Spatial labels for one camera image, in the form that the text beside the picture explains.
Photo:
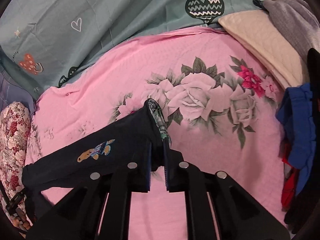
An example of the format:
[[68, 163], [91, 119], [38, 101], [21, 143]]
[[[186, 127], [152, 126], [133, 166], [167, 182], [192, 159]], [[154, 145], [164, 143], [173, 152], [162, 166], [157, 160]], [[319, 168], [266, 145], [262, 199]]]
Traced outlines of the blue-purple plaid pillow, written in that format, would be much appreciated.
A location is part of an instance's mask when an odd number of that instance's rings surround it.
[[31, 95], [21, 88], [1, 65], [1, 111], [13, 102], [21, 102], [29, 109], [30, 115], [35, 113], [35, 103]]

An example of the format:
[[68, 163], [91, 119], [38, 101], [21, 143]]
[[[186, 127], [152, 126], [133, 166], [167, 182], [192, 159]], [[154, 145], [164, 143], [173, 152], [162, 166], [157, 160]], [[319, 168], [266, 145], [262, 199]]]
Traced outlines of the red floral pillow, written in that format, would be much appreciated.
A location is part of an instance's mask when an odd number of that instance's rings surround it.
[[29, 109], [21, 102], [13, 102], [1, 111], [1, 183], [10, 199], [23, 189], [30, 125]]

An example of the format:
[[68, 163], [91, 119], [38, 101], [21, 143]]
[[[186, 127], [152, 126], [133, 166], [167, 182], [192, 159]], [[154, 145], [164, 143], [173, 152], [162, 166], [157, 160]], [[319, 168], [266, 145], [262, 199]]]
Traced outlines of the red garment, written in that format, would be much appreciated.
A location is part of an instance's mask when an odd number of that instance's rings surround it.
[[284, 185], [281, 194], [281, 205], [284, 211], [287, 211], [292, 205], [296, 195], [296, 187], [299, 178], [299, 170], [289, 164], [289, 155], [291, 153], [291, 144], [289, 141], [283, 141], [282, 162], [284, 164]]

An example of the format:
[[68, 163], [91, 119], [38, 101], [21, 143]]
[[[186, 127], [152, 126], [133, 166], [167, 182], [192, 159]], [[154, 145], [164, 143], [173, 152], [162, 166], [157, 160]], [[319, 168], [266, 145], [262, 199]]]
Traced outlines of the dark navy pants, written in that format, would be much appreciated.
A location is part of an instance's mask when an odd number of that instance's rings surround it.
[[167, 137], [162, 110], [148, 99], [134, 113], [24, 167], [23, 191], [30, 197], [51, 187], [73, 188], [92, 173], [103, 176], [130, 162], [155, 171], [164, 164]]

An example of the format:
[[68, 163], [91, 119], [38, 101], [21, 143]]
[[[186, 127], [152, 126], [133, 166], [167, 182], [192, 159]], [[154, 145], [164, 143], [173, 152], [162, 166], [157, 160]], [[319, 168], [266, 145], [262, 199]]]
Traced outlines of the blue garment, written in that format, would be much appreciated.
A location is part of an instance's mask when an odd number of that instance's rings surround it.
[[316, 150], [316, 128], [309, 83], [285, 90], [276, 118], [291, 143], [289, 164], [299, 170], [296, 187], [296, 194], [299, 194], [310, 177]]

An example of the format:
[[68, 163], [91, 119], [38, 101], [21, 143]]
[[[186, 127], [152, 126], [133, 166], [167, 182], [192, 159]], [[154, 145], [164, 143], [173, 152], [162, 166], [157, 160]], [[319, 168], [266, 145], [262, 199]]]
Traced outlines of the pink floral bed sheet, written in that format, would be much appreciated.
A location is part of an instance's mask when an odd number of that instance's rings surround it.
[[[107, 52], [74, 83], [51, 87], [33, 116], [39, 150], [27, 165], [155, 100], [170, 149], [201, 171], [225, 171], [283, 224], [281, 91], [238, 41], [193, 27], [136, 38]], [[27, 197], [35, 223], [73, 188]], [[150, 171], [150, 190], [131, 196], [128, 239], [188, 239], [184, 193], [170, 193], [164, 164]]]

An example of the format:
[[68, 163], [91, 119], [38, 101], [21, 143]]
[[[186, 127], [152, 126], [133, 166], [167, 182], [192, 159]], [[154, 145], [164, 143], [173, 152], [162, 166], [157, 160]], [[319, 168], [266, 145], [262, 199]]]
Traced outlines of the cream quilted folded blanket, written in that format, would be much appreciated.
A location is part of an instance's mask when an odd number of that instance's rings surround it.
[[284, 89], [309, 82], [306, 64], [266, 12], [236, 12], [222, 16], [218, 23], [249, 50]]

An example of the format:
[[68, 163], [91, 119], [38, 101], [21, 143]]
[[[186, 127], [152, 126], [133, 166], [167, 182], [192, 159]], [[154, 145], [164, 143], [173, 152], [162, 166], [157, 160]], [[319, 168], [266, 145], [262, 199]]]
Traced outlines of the teal heart-print quilt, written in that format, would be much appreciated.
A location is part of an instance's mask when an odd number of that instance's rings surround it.
[[116, 45], [215, 25], [253, 0], [1, 0], [1, 71], [37, 99], [73, 81]]

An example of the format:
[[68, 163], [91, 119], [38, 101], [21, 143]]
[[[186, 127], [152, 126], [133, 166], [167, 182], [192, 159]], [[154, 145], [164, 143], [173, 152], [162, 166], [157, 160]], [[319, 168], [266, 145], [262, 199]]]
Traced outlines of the grey folded garment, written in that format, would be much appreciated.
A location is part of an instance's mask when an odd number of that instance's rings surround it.
[[304, 62], [311, 48], [319, 50], [319, 21], [304, 0], [264, 0], [264, 8], [276, 29]]

